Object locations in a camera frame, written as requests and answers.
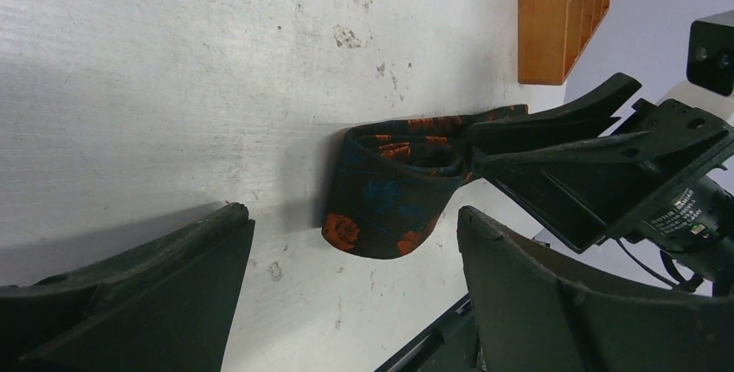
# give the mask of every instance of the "wooden shelf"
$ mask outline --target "wooden shelf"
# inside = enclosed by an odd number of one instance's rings
[[[610,0],[518,0],[518,81],[562,85]]]

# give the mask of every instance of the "folded cloth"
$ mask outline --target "folded cloth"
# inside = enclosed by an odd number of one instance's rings
[[[413,252],[451,195],[476,180],[486,156],[465,138],[477,123],[527,114],[506,106],[476,115],[401,119],[344,135],[321,234],[347,253],[388,260]]]

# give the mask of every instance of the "floral fabric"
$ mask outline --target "floral fabric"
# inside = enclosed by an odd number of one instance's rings
[[[506,106],[476,115],[360,125],[344,135],[322,235],[355,255],[392,259],[413,252],[434,230],[451,195],[476,180],[483,153],[469,126],[527,114]]]

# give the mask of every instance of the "table surface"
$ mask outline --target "table surface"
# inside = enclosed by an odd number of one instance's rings
[[[517,0],[0,0],[0,16],[0,284],[242,202],[255,239],[222,370],[367,371],[466,293],[460,206],[539,230],[482,181],[398,260],[319,233],[345,127],[563,101],[517,83]]]

